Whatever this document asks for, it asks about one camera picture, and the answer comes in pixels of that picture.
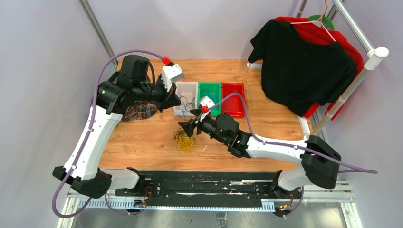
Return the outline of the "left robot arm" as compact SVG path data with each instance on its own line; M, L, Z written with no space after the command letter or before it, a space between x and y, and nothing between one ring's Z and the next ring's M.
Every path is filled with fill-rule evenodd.
M97 86L86 129L65 165L53 170L54 177L93 199L109 190L127 189L134 196L145 192L144 176L136 169L101 169L99 162L129 107L137 102L153 102L158 111L163 111L180 105L175 83L184 77L181 67L164 57L161 74L148 76L153 70L148 58L127 55L120 70Z

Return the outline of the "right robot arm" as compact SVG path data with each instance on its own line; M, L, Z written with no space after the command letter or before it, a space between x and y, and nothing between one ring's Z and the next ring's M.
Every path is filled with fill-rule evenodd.
M228 114L220 114L215 119L197 117L178 124L189 137L195 133L206 133L227 146L228 151L236 157L271 158L295 164L293 169L276 172L271 190L278 198L306 185L324 189L336 186L341 156L317 136L298 141L254 136L241 130L239 123Z

